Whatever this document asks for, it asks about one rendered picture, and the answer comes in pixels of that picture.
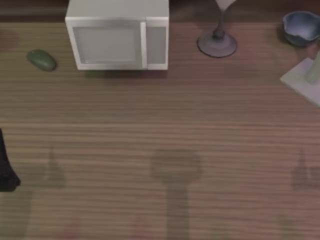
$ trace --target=microwave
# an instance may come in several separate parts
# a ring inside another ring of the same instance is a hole
[[[169,0],[70,0],[78,70],[167,70]]]

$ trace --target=bowl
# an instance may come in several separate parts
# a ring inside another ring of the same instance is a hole
[[[282,19],[284,36],[297,47],[307,47],[320,38],[320,16],[310,11],[293,11]]]

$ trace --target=green oval object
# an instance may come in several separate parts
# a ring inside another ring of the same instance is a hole
[[[29,60],[30,63],[35,65],[37,68],[51,72],[56,69],[57,62],[56,60],[46,51],[35,49],[26,55],[26,58]]]

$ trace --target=microwave window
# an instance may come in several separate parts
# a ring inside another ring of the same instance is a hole
[[[75,33],[84,64],[133,62],[136,59],[134,29],[77,27]]]

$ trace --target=wooden tabletop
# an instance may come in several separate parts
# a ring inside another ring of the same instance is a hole
[[[0,127],[22,180],[0,194],[1,239],[319,238],[320,109],[280,82],[316,46],[232,23],[237,52],[209,58],[196,40],[212,27],[171,25],[168,72],[85,72],[63,23],[0,24]]]

